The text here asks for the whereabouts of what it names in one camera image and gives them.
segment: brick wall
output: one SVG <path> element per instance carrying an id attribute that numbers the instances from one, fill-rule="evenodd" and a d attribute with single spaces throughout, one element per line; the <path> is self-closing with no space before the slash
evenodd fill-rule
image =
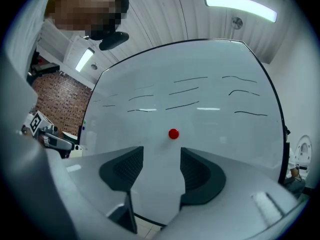
<path id="1" fill-rule="evenodd" d="M 59 72 L 38 77 L 32 84 L 38 94 L 35 110 L 41 111 L 61 131 L 78 135 L 91 89 Z"/>

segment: ceiling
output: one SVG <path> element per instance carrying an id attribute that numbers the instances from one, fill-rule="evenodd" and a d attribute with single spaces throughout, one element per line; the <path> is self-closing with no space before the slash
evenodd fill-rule
<path id="1" fill-rule="evenodd" d="M 277 12 L 275 23 L 257 15 L 224 7 L 208 7 L 205 0 L 129 0 L 127 16 L 118 31 L 129 40 L 108 51 L 100 51 L 100 41 L 84 40 L 83 32 L 60 31 L 46 20 L 38 45 L 66 67 L 76 65 L 90 47 L 95 54 L 79 73 L 95 84 L 102 71 L 144 50 L 191 39 L 222 38 L 244 41 L 261 62 L 269 64 L 291 27 L 291 0 L 252 0 Z M 243 21 L 241 29 L 231 25 L 233 17 Z"/>

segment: fluorescent light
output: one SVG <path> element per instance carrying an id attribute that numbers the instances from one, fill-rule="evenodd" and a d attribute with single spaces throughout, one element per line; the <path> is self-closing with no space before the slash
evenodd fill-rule
<path id="1" fill-rule="evenodd" d="M 82 55 L 81 59 L 78 62 L 78 65 L 76 65 L 75 70 L 81 71 L 84 65 L 88 62 L 88 60 L 91 58 L 92 55 L 94 55 L 95 51 L 91 48 L 88 48 L 84 54 Z"/>
<path id="2" fill-rule="evenodd" d="M 140 108 L 139 110 L 142 110 L 142 111 L 156 111 L 156 109 L 143 109 L 143 108 Z"/>
<path id="3" fill-rule="evenodd" d="M 277 19 L 277 13 L 274 10 L 251 0 L 205 0 L 205 2 L 212 7 L 227 7 L 246 11 L 272 22 L 276 22 Z"/>
<path id="4" fill-rule="evenodd" d="M 197 107 L 197 110 L 220 110 L 220 108 L 216 107 Z"/>

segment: white wall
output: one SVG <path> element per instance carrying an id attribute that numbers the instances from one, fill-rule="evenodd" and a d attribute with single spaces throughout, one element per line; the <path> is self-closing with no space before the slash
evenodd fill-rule
<path id="1" fill-rule="evenodd" d="M 306 186 L 314 188 L 320 178 L 320 49 L 318 38 L 304 17 L 297 13 L 274 59 L 264 66 L 291 131 L 288 141 L 292 150 L 296 150 L 303 135 L 311 139 Z"/>

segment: black headphones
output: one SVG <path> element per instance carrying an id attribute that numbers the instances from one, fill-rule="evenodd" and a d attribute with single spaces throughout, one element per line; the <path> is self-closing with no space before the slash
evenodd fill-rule
<path id="1" fill-rule="evenodd" d="M 125 32 L 116 32 L 121 23 L 122 14 L 126 14 L 129 9 L 129 0 L 121 0 L 121 11 L 108 13 L 108 25 L 98 26 L 98 30 L 86 31 L 88 39 L 95 41 L 102 40 L 99 44 L 101 51 L 111 50 L 129 39 L 129 34 Z"/>

